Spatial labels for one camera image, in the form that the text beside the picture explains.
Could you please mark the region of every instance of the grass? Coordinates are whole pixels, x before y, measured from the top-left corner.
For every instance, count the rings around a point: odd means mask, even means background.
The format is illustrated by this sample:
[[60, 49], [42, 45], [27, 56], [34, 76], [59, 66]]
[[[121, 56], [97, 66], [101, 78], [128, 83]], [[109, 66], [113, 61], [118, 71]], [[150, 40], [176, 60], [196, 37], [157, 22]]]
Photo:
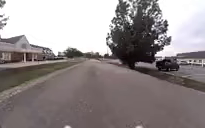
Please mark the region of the grass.
[[0, 71], [0, 92], [79, 62], [59, 62]]
[[184, 78], [181, 76], [175, 76], [175, 75], [167, 74], [165, 72], [161, 72], [155, 69], [149, 69], [149, 68], [144, 68], [144, 67], [136, 67], [135, 70], [138, 72], [156, 77], [158, 79], [168, 81], [170, 83], [178, 84], [178, 85], [181, 85], [187, 88], [192, 88], [198, 91], [205, 92], [205, 83], [200, 82], [200, 81], [192, 80], [189, 78]]

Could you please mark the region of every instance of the road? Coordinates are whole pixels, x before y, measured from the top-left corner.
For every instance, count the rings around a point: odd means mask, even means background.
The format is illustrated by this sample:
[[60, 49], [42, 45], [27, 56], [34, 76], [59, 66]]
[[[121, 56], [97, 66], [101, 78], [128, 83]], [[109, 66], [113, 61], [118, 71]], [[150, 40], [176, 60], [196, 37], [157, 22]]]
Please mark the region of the road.
[[3, 128], [205, 128], [205, 93], [86, 61], [5, 101], [0, 105], [0, 124]]

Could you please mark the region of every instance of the cloud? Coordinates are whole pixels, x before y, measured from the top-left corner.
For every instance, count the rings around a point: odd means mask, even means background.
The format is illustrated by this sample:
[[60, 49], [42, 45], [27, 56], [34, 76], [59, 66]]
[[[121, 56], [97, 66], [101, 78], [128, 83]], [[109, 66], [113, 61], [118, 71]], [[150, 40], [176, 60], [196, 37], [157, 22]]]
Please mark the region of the cloud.
[[163, 14], [170, 24], [169, 34], [173, 36], [172, 54], [205, 50], [205, 0], [187, 0], [185, 3], [183, 1], [185, 0], [179, 0], [172, 6], [169, 3], [166, 5], [168, 7], [162, 6], [161, 2]]

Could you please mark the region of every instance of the sidewalk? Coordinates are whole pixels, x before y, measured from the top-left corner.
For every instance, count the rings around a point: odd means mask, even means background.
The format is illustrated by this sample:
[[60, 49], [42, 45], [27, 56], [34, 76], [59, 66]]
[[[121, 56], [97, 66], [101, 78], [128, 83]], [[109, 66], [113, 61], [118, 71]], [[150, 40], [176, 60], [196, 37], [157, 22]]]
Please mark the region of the sidewalk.
[[33, 66], [33, 65], [40, 65], [40, 64], [49, 64], [49, 63], [57, 63], [57, 62], [66, 62], [67, 60], [50, 60], [50, 61], [34, 61], [34, 62], [18, 62], [18, 63], [7, 63], [7, 64], [0, 64], [0, 68], [19, 68], [19, 67], [26, 67], [26, 66]]

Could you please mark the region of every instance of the dark pickup truck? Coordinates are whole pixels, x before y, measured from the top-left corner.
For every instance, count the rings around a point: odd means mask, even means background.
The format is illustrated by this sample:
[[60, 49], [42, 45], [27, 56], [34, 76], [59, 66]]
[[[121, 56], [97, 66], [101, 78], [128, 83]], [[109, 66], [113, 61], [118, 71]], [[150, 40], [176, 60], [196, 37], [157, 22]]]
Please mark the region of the dark pickup truck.
[[160, 61], [156, 62], [156, 67], [158, 68], [158, 70], [166, 70], [166, 71], [170, 71], [170, 70], [176, 70], [178, 71], [180, 66], [177, 63], [176, 60], [172, 60], [172, 59], [163, 59]]

